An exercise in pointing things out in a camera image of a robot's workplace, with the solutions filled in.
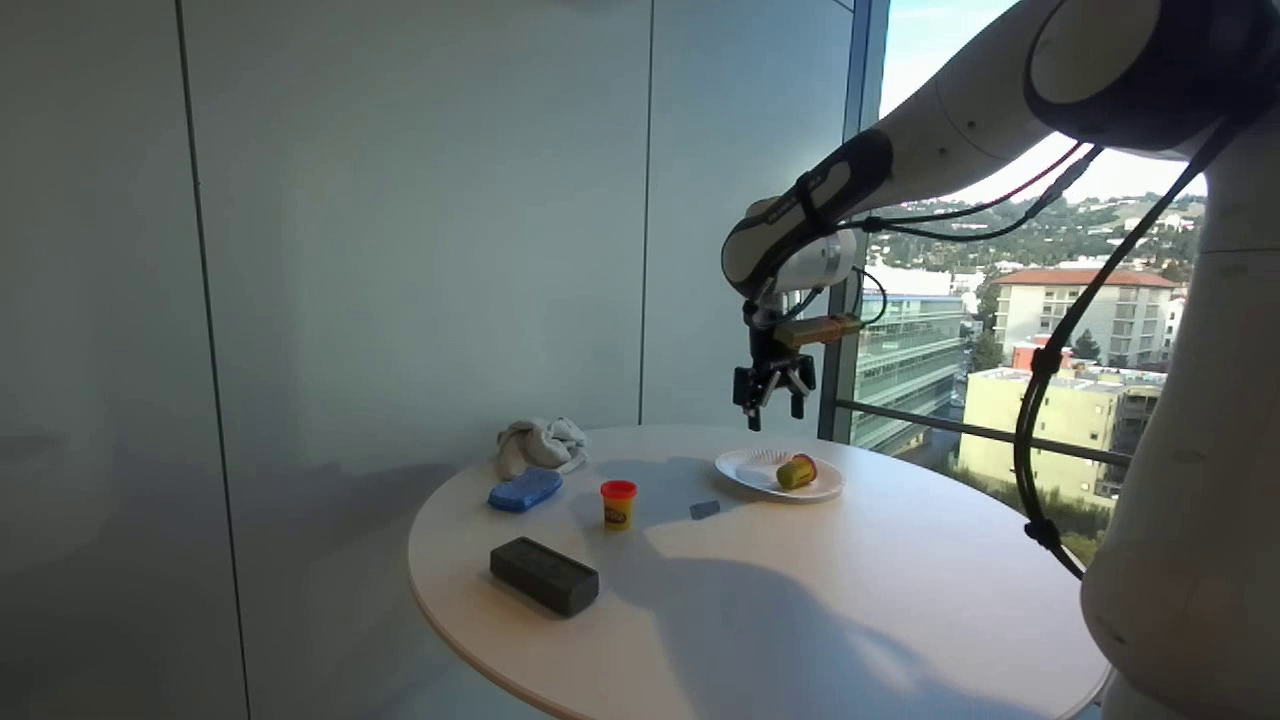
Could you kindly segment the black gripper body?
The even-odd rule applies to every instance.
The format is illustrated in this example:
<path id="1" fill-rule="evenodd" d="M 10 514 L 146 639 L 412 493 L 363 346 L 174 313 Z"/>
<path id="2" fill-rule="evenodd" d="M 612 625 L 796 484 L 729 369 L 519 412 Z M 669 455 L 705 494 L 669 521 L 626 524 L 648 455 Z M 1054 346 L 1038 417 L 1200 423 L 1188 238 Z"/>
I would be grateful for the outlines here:
<path id="1" fill-rule="evenodd" d="M 774 343 L 771 330 L 746 330 L 746 363 L 732 370 L 732 404 L 753 395 L 759 408 L 774 387 L 817 387 L 817 363 L 803 351 Z"/>

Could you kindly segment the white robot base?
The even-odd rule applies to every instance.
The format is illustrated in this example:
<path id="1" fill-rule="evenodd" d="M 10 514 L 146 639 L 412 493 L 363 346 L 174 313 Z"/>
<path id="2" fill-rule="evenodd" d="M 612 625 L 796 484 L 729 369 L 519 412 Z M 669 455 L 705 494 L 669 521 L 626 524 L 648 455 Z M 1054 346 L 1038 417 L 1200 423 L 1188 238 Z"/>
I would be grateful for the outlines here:
<path id="1" fill-rule="evenodd" d="M 1209 169 L 1168 382 L 1083 576 L 1114 716 L 1280 720 L 1280 114 Z"/>

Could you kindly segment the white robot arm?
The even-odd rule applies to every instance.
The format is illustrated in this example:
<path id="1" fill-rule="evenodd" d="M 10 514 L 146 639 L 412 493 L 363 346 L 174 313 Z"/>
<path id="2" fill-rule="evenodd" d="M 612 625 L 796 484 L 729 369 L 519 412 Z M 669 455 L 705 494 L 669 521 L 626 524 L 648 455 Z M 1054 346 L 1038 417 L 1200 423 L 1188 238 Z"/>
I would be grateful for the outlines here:
<path id="1" fill-rule="evenodd" d="M 1016 0 L 915 95 L 844 138 L 792 186 L 746 209 L 719 249 L 744 296 L 753 363 L 736 404 L 759 408 L 799 363 L 774 298 L 848 270 L 835 228 L 943 197 L 1061 130 L 1096 149 L 1178 156 L 1209 182 L 1197 278 L 1155 421 L 1242 436 L 1280 412 L 1276 0 Z"/>

